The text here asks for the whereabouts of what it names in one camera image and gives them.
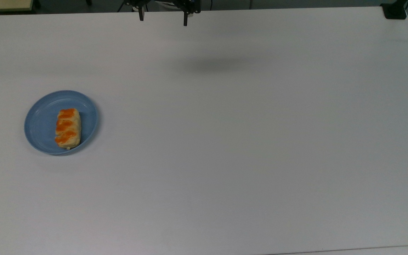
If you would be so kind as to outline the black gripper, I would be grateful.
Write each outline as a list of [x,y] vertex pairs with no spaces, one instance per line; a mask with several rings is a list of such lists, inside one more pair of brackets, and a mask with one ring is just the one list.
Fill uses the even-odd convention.
[[188,15],[201,12],[201,0],[125,0],[135,12],[138,11],[140,21],[145,19],[145,11],[182,11],[183,25],[188,25]]

